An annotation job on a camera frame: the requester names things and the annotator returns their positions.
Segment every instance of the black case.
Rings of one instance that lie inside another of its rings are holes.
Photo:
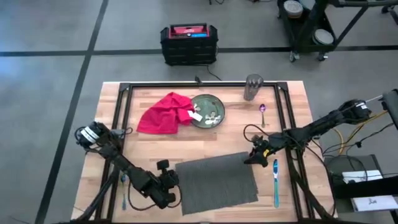
[[[206,24],[178,24],[178,26],[200,26]],[[208,37],[170,39],[168,27],[160,32],[160,43],[166,64],[168,65],[208,65],[216,61],[217,29],[208,26]]]

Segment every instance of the green plate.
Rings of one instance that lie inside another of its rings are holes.
[[[219,125],[225,117],[225,107],[221,100],[210,94],[195,96],[192,104],[196,113],[203,118],[201,121],[192,120],[192,124],[199,128],[214,128]]]

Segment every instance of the white label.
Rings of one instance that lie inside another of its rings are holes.
[[[91,143],[94,144],[94,143],[96,142],[95,139],[93,139],[89,134],[87,134],[86,129],[81,130],[80,133],[81,133],[87,140],[89,140]]]
[[[193,119],[195,119],[195,120],[197,120],[197,121],[201,121],[201,119],[203,118],[203,116],[202,115],[200,115],[200,114],[198,114],[198,113],[194,113],[194,112],[192,112],[192,111],[188,111],[188,114],[189,114],[189,116],[191,117],[191,118],[193,118]]]
[[[87,134],[89,134],[91,137],[93,137],[95,140],[99,139],[100,137],[95,134],[94,131],[92,131],[88,126],[85,128],[85,131],[87,132]]]

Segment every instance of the blue handle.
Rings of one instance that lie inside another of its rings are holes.
[[[274,179],[274,206],[279,207],[278,179]]]

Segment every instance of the gray mat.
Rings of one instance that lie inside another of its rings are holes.
[[[247,152],[240,152],[176,164],[182,214],[257,202],[252,167],[243,164],[248,156]]]

